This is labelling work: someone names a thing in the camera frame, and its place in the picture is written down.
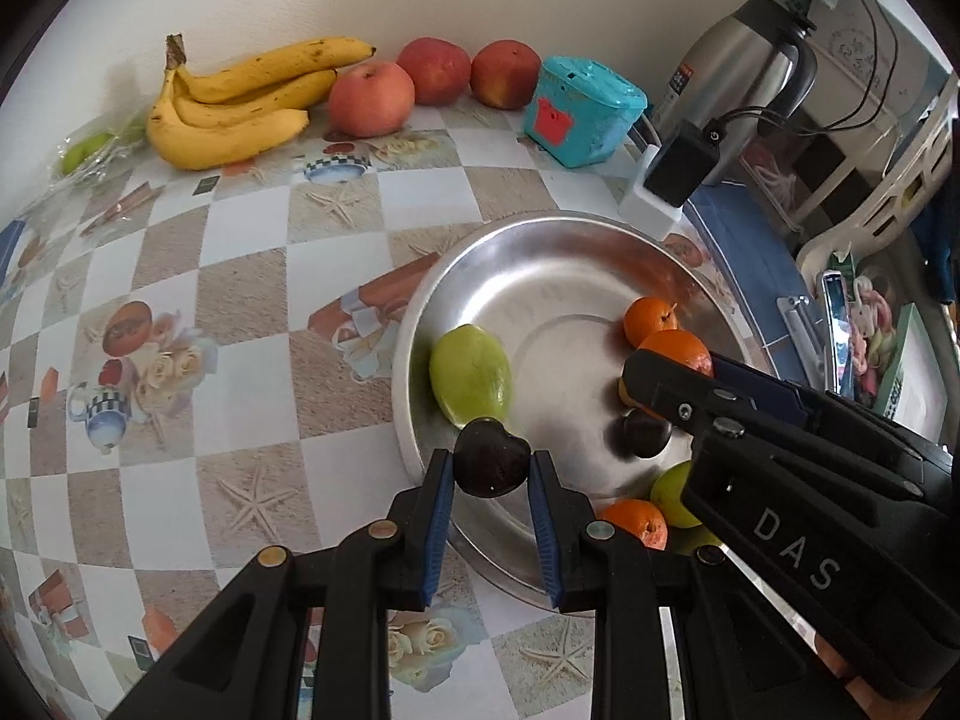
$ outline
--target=banana bunch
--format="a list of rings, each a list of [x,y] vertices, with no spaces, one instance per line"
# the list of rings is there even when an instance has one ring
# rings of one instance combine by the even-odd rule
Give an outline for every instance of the banana bunch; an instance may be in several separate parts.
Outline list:
[[[336,68],[375,51],[354,38],[308,40],[194,76],[185,66],[181,35],[168,35],[163,87],[147,118],[147,138],[181,170],[248,159],[303,132],[309,122],[304,108],[326,100]]]

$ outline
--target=heart-shaped fruit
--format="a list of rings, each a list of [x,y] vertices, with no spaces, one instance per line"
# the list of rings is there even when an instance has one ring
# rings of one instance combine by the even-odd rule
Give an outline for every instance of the heart-shaped fruit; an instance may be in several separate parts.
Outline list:
[[[530,445],[496,419],[468,422],[453,447],[453,478],[477,498],[498,498],[522,485],[530,471]]]
[[[634,409],[623,418],[623,439],[627,450],[639,458],[656,457],[670,442],[671,425],[666,419]]]

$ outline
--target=screw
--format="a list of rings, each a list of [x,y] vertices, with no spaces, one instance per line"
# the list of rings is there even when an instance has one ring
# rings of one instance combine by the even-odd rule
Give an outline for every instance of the screw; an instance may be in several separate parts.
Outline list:
[[[713,429],[727,439],[739,439],[746,431],[735,419],[719,416],[713,420]]]
[[[602,519],[594,519],[592,523],[587,525],[587,535],[597,541],[606,541],[613,536],[613,533],[613,525],[603,522]]]
[[[368,525],[367,533],[372,538],[393,538],[398,530],[397,524],[392,519],[378,519],[377,522],[371,522]]]
[[[723,550],[713,544],[702,544],[697,547],[697,551],[694,554],[697,556],[697,560],[702,562],[703,565],[720,565],[720,563],[727,559],[727,556],[723,554]]]
[[[283,565],[287,559],[287,551],[283,547],[264,547],[257,553],[256,561],[264,568],[275,568]]]

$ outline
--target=orange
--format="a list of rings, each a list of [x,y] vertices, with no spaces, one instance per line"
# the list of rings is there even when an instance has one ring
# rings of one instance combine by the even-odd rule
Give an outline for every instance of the orange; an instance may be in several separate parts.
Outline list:
[[[605,519],[627,533],[632,533],[649,549],[666,549],[666,520],[650,501],[624,498],[603,509],[603,512],[597,514],[597,518]]]
[[[623,332],[630,346],[637,349],[654,333],[661,330],[676,330],[677,315],[674,306],[659,298],[635,300],[623,317]]]
[[[710,358],[709,349],[693,333],[686,330],[661,330],[646,338],[640,348],[669,357],[704,376],[713,376],[713,360]]]

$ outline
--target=teal box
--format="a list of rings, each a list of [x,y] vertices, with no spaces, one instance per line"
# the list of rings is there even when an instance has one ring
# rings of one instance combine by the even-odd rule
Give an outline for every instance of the teal box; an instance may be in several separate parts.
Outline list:
[[[523,129],[565,167],[603,162],[646,110],[647,95],[591,59],[544,60]]]

